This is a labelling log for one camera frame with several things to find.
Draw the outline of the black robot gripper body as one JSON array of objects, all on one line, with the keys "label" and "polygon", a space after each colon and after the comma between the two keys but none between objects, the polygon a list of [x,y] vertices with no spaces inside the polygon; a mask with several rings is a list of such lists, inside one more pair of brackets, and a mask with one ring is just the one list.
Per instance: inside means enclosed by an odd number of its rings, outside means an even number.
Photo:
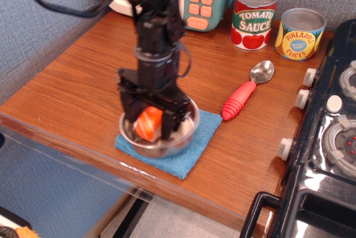
[{"label": "black robot gripper body", "polygon": [[177,86],[179,75],[179,53],[169,53],[166,57],[149,57],[138,54],[138,68],[119,68],[119,90],[131,93],[146,93],[147,106],[161,110],[171,109],[180,115],[180,121],[187,118],[187,95]]}]

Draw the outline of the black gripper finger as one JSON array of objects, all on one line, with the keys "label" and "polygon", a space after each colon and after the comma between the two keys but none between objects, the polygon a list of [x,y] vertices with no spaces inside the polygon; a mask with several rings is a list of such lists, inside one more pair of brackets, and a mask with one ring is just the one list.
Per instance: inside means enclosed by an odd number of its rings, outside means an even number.
[{"label": "black gripper finger", "polygon": [[147,107],[145,101],[146,93],[131,93],[128,91],[120,91],[121,102],[125,112],[125,119],[129,123],[134,123],[143,110]]},{"label": "black gripper finger", "polygon": [[161,138],[168,140],[180,127],[180,115],[177,111],[166,109],[162,115]]}]

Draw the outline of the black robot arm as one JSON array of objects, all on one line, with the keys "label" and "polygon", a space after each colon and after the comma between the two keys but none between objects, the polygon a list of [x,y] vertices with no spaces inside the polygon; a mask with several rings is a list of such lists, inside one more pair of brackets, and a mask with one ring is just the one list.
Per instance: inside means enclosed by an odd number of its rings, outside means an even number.
[{"label": "black robot arm", "polygon": [[128,0],[137,31],[138,68],[120,68],[119,89],[125,119],[133,123],[145,106],[163,111],[161,138],[168,140],[187,115],[190,103],[176,84],[185,24],[179,0]]}]

